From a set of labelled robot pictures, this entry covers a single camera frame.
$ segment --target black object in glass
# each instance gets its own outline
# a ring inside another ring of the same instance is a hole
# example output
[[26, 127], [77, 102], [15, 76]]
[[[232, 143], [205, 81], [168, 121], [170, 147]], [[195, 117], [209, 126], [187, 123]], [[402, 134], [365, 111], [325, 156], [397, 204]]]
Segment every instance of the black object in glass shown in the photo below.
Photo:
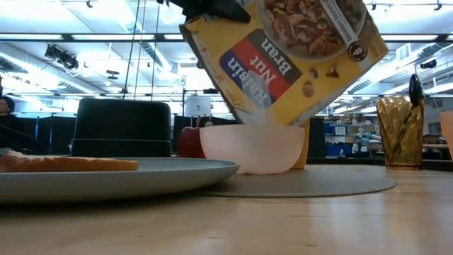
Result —
[[413, 108], [420, 105], [420, 100], [423, 97], [422, 83], [420, 82], [417, 74], [412, 74], [409, 80], [409, 98]]

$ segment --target white bowl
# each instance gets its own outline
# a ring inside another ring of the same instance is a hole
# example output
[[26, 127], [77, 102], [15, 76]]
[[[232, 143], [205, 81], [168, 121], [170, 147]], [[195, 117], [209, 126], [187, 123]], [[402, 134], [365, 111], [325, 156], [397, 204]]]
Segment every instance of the white bowl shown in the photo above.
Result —
[[219, 125], [200, 129], [207, 159], [241, 165], [238, 174], [279, 174], [298, 160], [304, 146], [302, 127], [286, 125]]

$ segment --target red apple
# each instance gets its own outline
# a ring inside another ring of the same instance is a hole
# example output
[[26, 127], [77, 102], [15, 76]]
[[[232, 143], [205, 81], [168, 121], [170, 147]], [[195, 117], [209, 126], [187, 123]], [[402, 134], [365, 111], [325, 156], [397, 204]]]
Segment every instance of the red apple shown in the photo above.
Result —
[[196, 127], [185, 127], [181, 130], [178, 141], [179, 157], [206, 159], [201, 147], [199, 123], [200, 119], [197, 120]]

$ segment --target amber glass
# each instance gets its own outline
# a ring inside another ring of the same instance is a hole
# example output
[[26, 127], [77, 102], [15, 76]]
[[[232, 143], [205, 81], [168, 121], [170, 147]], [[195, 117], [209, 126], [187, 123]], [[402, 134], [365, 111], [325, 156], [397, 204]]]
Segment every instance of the amber glass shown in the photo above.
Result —
[[388, 169], [420, 169], [424, 101], [413, 107], [408, 96], [384, 97], [376, 103]]

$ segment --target gray placemat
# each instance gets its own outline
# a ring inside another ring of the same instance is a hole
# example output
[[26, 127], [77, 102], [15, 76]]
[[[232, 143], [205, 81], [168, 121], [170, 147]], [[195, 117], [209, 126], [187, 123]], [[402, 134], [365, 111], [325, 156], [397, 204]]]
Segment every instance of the gray placemat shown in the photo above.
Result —
[[245, 198], [306, 198], [385, 191], [395, 183], [384, 168], [363, 166], [312, 167], [283, 174], [237, 174], [223, 183], [197, 191], [203, 196]]

